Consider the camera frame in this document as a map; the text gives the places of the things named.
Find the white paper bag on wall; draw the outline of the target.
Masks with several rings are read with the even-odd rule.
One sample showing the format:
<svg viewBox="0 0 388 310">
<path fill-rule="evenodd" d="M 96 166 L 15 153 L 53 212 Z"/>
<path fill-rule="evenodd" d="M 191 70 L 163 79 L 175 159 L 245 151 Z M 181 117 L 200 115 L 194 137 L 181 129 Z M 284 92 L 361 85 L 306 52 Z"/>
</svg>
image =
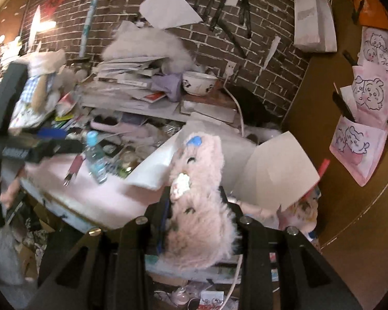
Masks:
<svg viewBox="0 0 388 310">
<path fill-rule="evenodd" d="M 294 46 L 302 52 L 337 52 L 337 36 L 328 0 L 294 0 Z"/>
</svg>

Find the pink rectangular keychain tag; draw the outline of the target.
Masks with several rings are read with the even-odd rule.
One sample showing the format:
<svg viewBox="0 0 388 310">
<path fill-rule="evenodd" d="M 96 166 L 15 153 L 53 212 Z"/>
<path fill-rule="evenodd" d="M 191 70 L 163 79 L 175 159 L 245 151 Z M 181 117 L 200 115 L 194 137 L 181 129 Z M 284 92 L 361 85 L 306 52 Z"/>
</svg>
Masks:
<svg viewBox="0 0 388 310">
<path fill-rule="evenodd" d="M 74 160 L 69 167 L 69 170 L 64 178 L 64 186 L 69 186 L 69 184 L 76 178 L 78 172 L 80 171 L 81 166 L 85 160 L 85 156 L 81 153 L 75 156 Z"/>
</svg>

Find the stack of books and papers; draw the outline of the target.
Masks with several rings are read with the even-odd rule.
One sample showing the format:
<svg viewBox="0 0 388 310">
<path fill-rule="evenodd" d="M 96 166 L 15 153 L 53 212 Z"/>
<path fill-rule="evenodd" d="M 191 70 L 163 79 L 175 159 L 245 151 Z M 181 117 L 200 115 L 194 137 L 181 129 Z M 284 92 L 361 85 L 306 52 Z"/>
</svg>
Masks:
<svg viewBox="0 0 388 310">
<path fill-rule="evenodd" d="M 165 92 L 153 89 L 153 77 L 166 61 L 163 56 L 137 56 L 100 62 L 80 86 L 81 96 L 154 104 L 166 98 Z"/>
</svg>

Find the white panda bowl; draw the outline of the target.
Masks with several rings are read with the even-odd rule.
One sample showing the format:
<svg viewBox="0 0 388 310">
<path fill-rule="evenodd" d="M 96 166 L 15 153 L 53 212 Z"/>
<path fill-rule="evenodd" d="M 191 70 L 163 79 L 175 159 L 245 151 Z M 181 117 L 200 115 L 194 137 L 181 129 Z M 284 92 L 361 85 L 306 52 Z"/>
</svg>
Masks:
<svg viewBox="0 0 388 310">
<path fill-rule="evenodd" d="M 183 89 L 193 96 L 205 96 L 216 85 L 217 77 L 210 74 L 203 74 L 195 71 L 186 71 L 183 74 Z"/>
</svg>

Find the white fluffy fur pile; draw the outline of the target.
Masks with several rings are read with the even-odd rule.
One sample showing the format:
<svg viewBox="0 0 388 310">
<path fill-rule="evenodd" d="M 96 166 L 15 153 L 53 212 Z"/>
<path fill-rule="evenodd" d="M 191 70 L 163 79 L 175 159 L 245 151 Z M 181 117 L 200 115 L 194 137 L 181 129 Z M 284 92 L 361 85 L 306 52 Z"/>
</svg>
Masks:
<svg viewBox="0 0 388 310">
<path fill-rule="evenodd" d="M 104 48 L 103 61 L 135 57 L 161 57 L 164 74 L 190 71 L 195 63 L 183 41 L 172 33 L 152 27 L 138 28 L 122 21 L 113 35 L 114 40 Z"/>
</svg>

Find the pink fluffy plush toy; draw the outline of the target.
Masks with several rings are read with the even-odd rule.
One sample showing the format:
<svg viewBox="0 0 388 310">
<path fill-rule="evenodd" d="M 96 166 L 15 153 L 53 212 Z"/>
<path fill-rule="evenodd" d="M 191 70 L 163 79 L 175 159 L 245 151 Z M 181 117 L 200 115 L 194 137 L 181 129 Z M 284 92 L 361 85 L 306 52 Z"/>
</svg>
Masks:
<svg viewBox="0 0 388 310">
<path fill-rule="evenodd" d="M 220 137 L 204 132 L 192 133 L 174 153 L 162 260 L 178 270 L 206 269 L 233 254 L 238 235 L 219 189 L 223 166 Z"/>
</svg>

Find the pink white tissue pack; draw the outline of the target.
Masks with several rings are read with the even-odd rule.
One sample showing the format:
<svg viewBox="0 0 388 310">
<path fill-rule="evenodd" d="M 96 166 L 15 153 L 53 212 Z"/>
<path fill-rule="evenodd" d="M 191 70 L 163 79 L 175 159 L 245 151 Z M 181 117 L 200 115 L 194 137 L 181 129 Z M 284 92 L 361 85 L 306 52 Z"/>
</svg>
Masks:
<svg viewBox="0 0 388 310">
<path fill-rule="evenodd" d="M 62 117 L 73 110 L 78 102 L 78 95 L 75 91 L 65 94 L 56 104 L 56 115 Z"/>
</svg>

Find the light blue striped pole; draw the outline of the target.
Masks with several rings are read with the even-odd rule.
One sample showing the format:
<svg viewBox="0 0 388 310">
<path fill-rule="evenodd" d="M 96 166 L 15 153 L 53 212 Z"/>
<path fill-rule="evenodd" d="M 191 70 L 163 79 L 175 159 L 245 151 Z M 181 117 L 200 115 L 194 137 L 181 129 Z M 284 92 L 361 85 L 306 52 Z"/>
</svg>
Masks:
<svg viewBox="0 0 388 310">
<path fill-rule="evenodd" d="M 84 27 L 83 27 L 83 31 L 80 39 L 80 49 L 78 53 L 79 58 L 85 57 L 87 40 L 89 37 L 89 32 L 91 30 L 92 19 L 94 17 L 97 3 L 98 3 L 98 0 L 91 0 L 90 7 L 85 18 L 85 23 L 84 23 Z"/>
</svg>

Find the white paper sheet on wall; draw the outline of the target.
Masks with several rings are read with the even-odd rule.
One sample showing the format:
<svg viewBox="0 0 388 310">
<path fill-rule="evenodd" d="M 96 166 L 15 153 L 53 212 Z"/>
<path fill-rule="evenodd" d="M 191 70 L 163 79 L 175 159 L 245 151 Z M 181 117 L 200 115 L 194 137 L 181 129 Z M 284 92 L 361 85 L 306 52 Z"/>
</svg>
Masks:
<svg viewBox="0 0 388 310">
<path fill-rule="evenodd" d="M 203 19 L 186 0 L 144 0 L 139 13 L 157 29 L 198 24 Z"/>
</svg>

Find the purple cloth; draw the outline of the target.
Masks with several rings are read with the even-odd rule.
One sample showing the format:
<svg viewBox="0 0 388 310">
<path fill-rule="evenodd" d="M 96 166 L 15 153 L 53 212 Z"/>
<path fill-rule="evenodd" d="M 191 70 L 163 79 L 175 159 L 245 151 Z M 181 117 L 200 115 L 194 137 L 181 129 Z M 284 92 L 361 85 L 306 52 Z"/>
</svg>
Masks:
<svg viewBox="0 0 388 310">
<path fill-rule="evenodd" d="M 171 102 L 181 100 L 182 74 L 154 75 L 151 77 L 152 91 L 165 93 Z"/>
</svg>

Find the large plush doll plaid shirt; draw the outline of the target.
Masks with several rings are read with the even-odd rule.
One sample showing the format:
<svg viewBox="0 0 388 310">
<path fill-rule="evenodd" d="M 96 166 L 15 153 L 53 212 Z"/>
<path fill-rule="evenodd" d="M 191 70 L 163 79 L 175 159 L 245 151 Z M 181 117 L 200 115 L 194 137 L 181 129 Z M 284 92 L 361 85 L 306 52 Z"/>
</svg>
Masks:
<svg viewBox="0 0 388 310">
<path fill-rule="evenodd" d="M 10 128 L 37 127 L 55 110 L 61 97 L 74 89 L 76 76 L 66 66 L 64 50 L 31 52 L 16 62 L 28 65 L 28 80 L 15 105 Z"/>
</svg>

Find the pink hairbrush with black bristles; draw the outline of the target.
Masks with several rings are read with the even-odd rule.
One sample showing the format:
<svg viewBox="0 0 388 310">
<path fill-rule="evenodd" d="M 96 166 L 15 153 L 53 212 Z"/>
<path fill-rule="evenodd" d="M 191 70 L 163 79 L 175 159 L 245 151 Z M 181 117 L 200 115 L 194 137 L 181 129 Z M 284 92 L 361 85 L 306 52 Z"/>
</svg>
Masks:
<svg viewBox="0 0 388 310">
<path fill-rule="evenodd" d="M 90 127 L 96 131 L 123 136 L 125 138 L 148 138 L 150 132 L 141 125 L 126 123 L 114 117 L 103 118 L 97 115 L 90 121 Z"/>
</svg>

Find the clear bottle with blue cap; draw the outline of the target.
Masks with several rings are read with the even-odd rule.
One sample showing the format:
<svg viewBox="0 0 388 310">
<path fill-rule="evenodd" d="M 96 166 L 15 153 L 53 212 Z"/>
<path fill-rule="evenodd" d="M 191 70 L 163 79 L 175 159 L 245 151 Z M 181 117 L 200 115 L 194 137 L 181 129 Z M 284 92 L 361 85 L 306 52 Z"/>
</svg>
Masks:
<svg viewBox="0 0 388 310">
<path fill-rule="evenodd" d="M 85 161 L 87 168 L 98 184 L 106 182 L 108 176 L 106 171 L 105 154 L 99 145 L 99 136 L 96 131 L 89 131 L 86 135 Z"/>
</svg>

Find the orange bag on wall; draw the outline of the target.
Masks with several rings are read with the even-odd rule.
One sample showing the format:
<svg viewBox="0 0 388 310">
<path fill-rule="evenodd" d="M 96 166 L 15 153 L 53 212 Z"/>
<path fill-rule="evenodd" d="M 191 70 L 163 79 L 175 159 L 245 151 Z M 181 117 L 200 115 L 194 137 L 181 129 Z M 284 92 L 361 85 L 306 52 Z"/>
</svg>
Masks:
<svg viewBox="0 0 388 310">
<path fill-rule="evenodd" d="M 379 0 L 351 0 L 356 25 L 388 31 L 388 12 Z"/>
</svg>

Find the pink cartoon hanging pocket organizer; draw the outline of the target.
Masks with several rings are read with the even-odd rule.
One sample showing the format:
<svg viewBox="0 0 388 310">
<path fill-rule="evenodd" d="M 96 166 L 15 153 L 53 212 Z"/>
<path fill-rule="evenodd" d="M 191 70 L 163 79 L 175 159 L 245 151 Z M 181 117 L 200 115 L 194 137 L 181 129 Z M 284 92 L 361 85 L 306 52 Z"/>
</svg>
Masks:
<svg viewBox="0 0 388 310">
<path fill-rule="evenodd" d="M 351 85 L 341 88 L 352 115 L 339 118 L 329 150 L 363 187 L 388 137 L 388 31 L 363 27 Z"/>
</svg>

